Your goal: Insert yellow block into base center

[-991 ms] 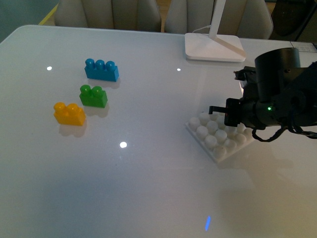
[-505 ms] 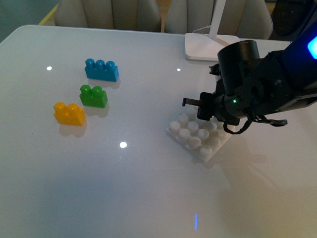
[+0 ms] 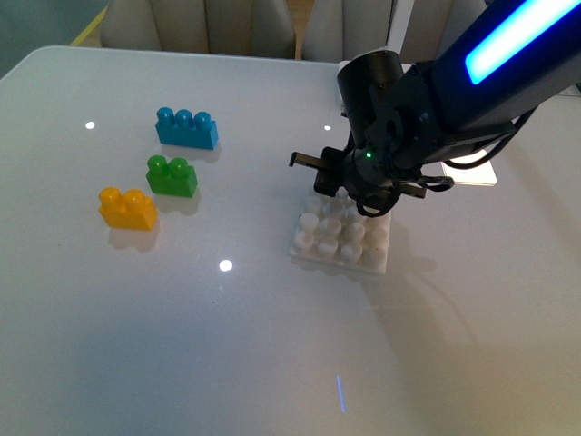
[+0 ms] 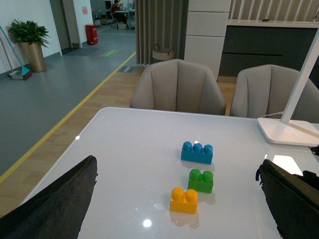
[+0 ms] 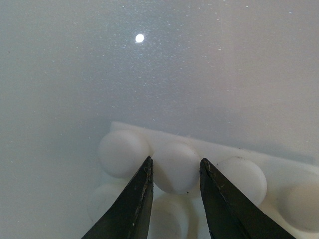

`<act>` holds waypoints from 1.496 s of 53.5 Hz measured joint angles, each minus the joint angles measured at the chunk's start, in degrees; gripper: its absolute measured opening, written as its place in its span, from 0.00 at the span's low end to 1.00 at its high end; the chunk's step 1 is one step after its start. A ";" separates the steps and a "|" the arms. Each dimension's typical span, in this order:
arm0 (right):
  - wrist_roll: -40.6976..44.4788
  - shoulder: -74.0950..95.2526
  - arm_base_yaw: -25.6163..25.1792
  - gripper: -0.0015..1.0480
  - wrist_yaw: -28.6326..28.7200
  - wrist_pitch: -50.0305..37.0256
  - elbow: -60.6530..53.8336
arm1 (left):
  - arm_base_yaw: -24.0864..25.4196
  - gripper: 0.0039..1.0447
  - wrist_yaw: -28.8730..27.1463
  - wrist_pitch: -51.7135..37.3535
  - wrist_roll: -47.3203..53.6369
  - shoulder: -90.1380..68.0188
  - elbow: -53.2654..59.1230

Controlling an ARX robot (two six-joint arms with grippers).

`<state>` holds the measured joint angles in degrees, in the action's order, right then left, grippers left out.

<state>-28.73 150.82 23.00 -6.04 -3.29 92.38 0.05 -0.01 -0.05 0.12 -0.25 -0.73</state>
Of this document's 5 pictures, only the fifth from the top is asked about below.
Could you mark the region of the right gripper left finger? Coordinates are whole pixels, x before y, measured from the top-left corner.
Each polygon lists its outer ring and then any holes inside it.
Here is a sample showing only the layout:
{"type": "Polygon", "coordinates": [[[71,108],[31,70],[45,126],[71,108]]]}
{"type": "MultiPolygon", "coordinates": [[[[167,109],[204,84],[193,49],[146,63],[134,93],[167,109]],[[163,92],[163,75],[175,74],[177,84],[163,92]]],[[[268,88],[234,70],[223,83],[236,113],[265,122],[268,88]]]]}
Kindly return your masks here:
{"type": "Polygon", "coordinates": [[[153,159],[147,157],[84,239],[146,239],[154,197],[153,159]]]}

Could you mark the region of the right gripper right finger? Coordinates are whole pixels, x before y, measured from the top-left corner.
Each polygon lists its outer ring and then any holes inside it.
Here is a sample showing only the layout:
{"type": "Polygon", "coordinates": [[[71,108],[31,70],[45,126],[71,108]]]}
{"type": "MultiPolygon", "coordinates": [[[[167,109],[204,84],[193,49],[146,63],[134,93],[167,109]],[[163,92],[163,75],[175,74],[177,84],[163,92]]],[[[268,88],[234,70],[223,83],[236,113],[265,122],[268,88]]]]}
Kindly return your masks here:
{"type": "Polygon", "coordinates": [[[200,192],[212,239],[293,239],[208,159],[200,161],[200,192]]]}

